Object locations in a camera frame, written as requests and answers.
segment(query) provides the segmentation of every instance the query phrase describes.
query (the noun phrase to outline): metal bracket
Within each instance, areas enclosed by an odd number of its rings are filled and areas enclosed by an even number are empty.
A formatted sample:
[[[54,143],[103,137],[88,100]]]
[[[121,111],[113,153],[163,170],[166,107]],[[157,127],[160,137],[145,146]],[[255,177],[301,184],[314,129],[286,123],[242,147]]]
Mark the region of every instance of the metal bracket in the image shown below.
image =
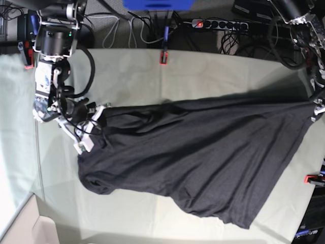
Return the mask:
[[[102,113],[104,111],[104,109],[106,109],[107,106],[101,105],[99,107],[96,108],[96,113],[91,117],[92,121],[97,121],[101,116]],[[91,133],[92,129],[94,128],[94,124],[93,122],[88,122],[88,124],[86,125],[86,129],[85,132],[87,133]],[[84,133],[82,136],[81,141],[77,141],[74,144],[75,149],[77,150],[78,154],[82,154],[84,151],[87,152],[91,152],[91,150],[94,147],[94,143],[90,137],[89,134]]]
[[[69,11],[67,10],[69,12],[68,18],[69,18],[69,20],[71,21],[72,24],[57,23],[57,22],[48,21],[47,19],[43,20],[40,12],[39,11],[37,12],[37,14],[38,14],[38,16],[40,18],[40,27],[39,27],[38,33],[42,33],[43,28],[45,26],[51,25],[51,26],[63,26],[63,27],[69,28],[69,29],[71,29],[72,35],[73,35],[73,40],[72,40],[71,47],[70,47],[69,51],[66,54],[64,54],[62,56],[57,55],[57,56],[47,56],[47,57],[53,57],[53,58],[71,57],[72,54],[76,51],[77,44],[78,44],[78,40],[77,40],[77,38],[78,38],[77,37],[78,30],[81,28],[81,25],[80,25],[80,23],[78,21],[77,14],[78,14],[78,11],[83,9],[84,7],[85,7],[85,5],[84,5],[83,0],[78,0],[74,4],[73,7],[71,5],[68,5],[68,8],[69,8]],[[36,36],[34,47],[33,47],[34,51],[39,52],[39,53],[41,53],[41,50],[38,49],[39,42],[41,41],[40,36],[41,35]]]
[[[60,116],[59,118],[55,119],[59,126],[61,127],[61,129],[63,129],[63,131],[71,138],[73,139],[73,141],[75,142],[75,144],[79,143],[79,138],[76,137],[68,128],[67,128],[67,121],[66,119],[64,119],[62,116]]]
[[[325,112],[325,106],[321,105],[321,106],[316,106],[316,108],[314,109],[314,114],[316,116],[320,115],[321,113]]]

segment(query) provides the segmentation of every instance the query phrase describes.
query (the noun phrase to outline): black cloth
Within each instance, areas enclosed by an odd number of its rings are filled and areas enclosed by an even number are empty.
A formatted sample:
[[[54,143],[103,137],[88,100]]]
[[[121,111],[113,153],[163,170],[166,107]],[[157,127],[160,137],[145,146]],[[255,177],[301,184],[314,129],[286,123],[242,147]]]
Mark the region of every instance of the black cloth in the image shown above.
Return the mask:
[[[105,140],[79,156],[83,185],[170,196],[248,229],[311,126],[315,105],[203,99],[106,109]]]

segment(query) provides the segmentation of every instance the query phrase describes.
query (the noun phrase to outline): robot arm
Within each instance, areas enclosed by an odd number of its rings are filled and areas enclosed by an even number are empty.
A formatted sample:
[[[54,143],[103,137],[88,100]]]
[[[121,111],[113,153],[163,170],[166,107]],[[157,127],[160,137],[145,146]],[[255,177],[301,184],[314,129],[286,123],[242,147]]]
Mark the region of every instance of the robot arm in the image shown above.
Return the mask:
[[[282,19],[286,24],[291,25],[292,41],[296,43],[305,53],[312,56],[308,60],[307,68],[310,70],[310,83],[314,88],[314,94],[310,98],[317,106],[315,115],[325,111],[325,66],[323,55],[325,50],[325,29],[318,17],[312,13],[314,2],[312,0],[269,0],[280,16],[276,16],[270,24],[269,42],[270,46],[281,61],[272,42],[271,34],[276,21]]]
[[[86,0],[74,0],[60,1],[38,10],[40,28],[34,45],[40,60],[35,71],[33,115],[41,123],[56,120],[73,139],[79,154],[92,150],[93,142],[89,135],[99,135],[94,134],[92,129],[101,129],[98,119],[106,108],[96,107],[95,103],[89,104],[89,99],[83,98],[95,75],[92,55],[77,44],[85,7]],[[72,56],[77,47],[88,57],[91,74],[84,91],[75,94],[74,88],[65,85],[64,81],[71,72],[67,58]],[[83,99],[76,102],[74,99],[77,98]]]

